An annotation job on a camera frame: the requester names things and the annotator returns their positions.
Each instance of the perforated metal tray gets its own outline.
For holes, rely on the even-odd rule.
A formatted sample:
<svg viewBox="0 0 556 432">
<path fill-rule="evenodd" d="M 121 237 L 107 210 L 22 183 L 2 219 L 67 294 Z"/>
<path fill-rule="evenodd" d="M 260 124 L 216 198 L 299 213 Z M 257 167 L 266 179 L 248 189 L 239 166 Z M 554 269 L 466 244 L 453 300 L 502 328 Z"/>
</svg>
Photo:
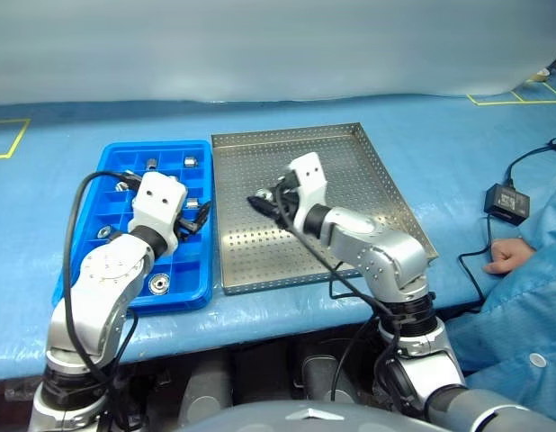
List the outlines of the perforated metal tray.
<svg viewBox="0 0 556 432">
<path fill-rule="evenodd" d="M 212 135 L 222 287 L 227 294 L 328 279 L 316 259 L 288 232 L 247 203 L 257 189 L 274 186 L 295 158 L 316 151 L 328 180 L 326 202 L 371 215 L 418 239 L 428 258 L 430 240 L 374 151 L 360 123 Z M 335 265 L 327 250 L 320 248 Z M 357 275 L 350 266 L 345 275 Z"/>
</svg>

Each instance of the blue cloth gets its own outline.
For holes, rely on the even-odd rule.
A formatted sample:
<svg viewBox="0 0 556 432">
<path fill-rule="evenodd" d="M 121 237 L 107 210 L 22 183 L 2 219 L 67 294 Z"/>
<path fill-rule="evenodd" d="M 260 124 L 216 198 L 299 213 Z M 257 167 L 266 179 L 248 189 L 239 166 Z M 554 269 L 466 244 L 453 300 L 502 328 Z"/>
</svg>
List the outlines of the blue cloth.
<svg viewBox="0 0 556 432">
<path fill-rule="evenodd" d="M 537 252 L 490 292 L 478 314 L 446 323 L 470 388 L 492 390 L 556 419 L 556 192 L 521 227 Z M 530 360 L 537 353 L 545 361 Z"/>
</svg>

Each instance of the human hand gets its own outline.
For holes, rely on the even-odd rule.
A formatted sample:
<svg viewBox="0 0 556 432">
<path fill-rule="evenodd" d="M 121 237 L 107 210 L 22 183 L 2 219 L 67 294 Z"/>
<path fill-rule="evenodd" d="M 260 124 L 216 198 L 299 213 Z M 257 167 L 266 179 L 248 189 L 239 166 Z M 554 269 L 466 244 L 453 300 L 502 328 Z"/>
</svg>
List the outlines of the human hand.
<svg viewBox="0 0 556 432">
<path fill-rule="evenodd" d="M 487 273 L 502 275 L 525 263 L 535 252 L 521 238 L 494 240 L 490 248 L 492 262 L 484 267 Z"/>
</svg>

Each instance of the white backdrop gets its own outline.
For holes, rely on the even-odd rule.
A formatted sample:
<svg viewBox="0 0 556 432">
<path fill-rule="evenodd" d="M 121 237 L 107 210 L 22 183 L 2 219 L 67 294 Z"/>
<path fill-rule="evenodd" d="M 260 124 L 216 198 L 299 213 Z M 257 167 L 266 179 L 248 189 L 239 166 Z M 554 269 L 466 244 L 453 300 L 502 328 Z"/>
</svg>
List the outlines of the white backdrop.
<svg viewBox="0 0 556 432">
<path fill-rule="evenodd" d="M 507 91 L 556 0 L 0 0 L 0 104 Z"/>
</svg>

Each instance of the blue plastic tray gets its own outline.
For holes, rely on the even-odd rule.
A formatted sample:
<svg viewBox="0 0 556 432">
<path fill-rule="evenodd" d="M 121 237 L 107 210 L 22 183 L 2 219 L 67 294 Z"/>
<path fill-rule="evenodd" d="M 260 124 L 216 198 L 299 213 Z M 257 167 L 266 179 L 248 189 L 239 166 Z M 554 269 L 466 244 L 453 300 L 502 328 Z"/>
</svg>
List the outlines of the blue plastic tray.
<svg viewBox="0 0 556 432">
<path fill-rule="evenodd" d="M 184 167 L 184 157 L 198 160 L 195 168 Z M 187 198 L 198 198 L 200 204 L 212 199 L 212 156 L 207 141 L 152 141 L 110 144 L 104 149 L 98 170 L 123 172 L 127 169 L 142 176 L 150 158 L 158 161 L 157 171 L 176 176 L 188 188 Z M 80 263 L 88 252 L 103 245 L 106 240 L 96 237 L 100 228 L 111 225 L 128 232 L 132 219 L 132 191 L 116 192 L 117 180 L 100 177 L 93 181 L 76 225 L 72 247 L 72 280 L 75 281 Z M 197 210 L 186 210 L 183 216 L 193 220 Z M 152 273 L 144 281 L 142 292 L 130 306 L 140 313 L 188 311 L 205 306 L 212 297 L 212 221 L 211 215 L 197 235 L 180 242 L 172 256 L 160 257 Z M 154 295 L 148 289 L 148 280 L 156 274 L 170 275 L 170 288 L 163 295 Z M 62 297 L 62 276 L 52 302 Z"/>
</svg>

